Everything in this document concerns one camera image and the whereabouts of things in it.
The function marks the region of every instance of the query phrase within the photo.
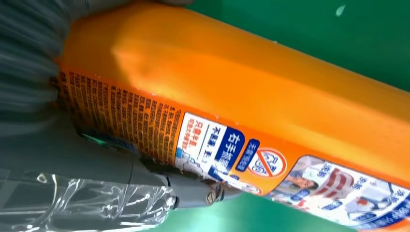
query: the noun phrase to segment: detergent bottle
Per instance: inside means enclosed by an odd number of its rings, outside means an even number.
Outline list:
[[[410,231],[410,94],[187,9],[75,23],[58,106],[83,134],[358,230]]]

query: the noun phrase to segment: gray plastic part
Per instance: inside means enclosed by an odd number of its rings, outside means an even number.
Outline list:
[[[215,192],[215,189],[203,182],[176,174],[167,174],[166,178],[177,196],[176,208],[204,207],[215,201],[207,200],[209,193]]]
[[[12,172],[38,171],[68,178],[165,185],[130,154],[81,138],[64,114],[43,131],[1,138],[0,147],[0,168]]]

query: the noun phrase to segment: blue label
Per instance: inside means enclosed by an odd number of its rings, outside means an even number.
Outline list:
[[[210,167],[210,168],[209,168],[209,171],[208,171],[208,174],[209,174],[211,177],[213,177],[213,178],[215,178],[216,180],[222,182],[223,179],[219,176],[220,173],[221,173],[221,171],[219,171],[218,169],[216,169],[216,168],[213,167],[213,166]]]
[[[405,220],[407,217],[410,217],[410,195],[407,196],[407,198],[400,203],[397,207],[395,207],[392,211],[389,213],[372,220],[371,222],[354,226],[353,228],[359,229],[359,230],[373,230],[373,229],[378,229],[378,228],[383,228],[383,227],[388,227],[391,225],[394,225],[398,222],[401,222]],[[355,220],[361,220],[363,219],[362,217],[357,217]]]
[[[335,201],[335,202],[332,202],[331,204],[328,204],[325,207],[322,207],[322,210],[334,210],[334,209],[339,208],[342,204],[343,203],[340,201]]]
[[[293,195],[291,197],[291,200],[295,202],[299,202],[303,200],[304,197],[307,197],[309,195],[310,195],[309,189],[303,189],[303,190],[300,190],[297,194]]]
[[[216,164],[213,165],[211,169],[209,169],[208,174],[214,178],[216,178],[215,176],[218,175],[216,173],[227,175],[232,169],[244,144],[245,137],[243,133],[236,129],[227,127],[222,142],[215,156]]]
[[[375,218],[376,216],[377,215],[374,213],[366,213],[364,215],[354,218],[353,221],[358,221],[358,222],[367,221],[371,218]]]
[[[248,145],[246,145],[245,150],[241,156],[241,159],[236,165],[237,171],[244,172],[247,169],[260,144],[261,143],[256,139],[249,140]]]

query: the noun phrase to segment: bottle label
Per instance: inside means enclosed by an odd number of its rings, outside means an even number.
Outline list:
[[[351,169],[304,156],[267,198],[355,229],[410,216],[410,191]]]
[[[269,146],[280,139],[72,68],[61,67],[50,83],[77,132],[102,145],[259,196],[288,171],[285,156]]]

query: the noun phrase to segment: green background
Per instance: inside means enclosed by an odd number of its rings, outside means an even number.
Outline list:
[[[343,13],[337,16],[337,9],[343,5]],[[196,0],[190,8],[346,69],[410,90],[410,1]],[[172,212],[163,225],[150,230],[174,231],[353,230],[244,194],[212,207]]]

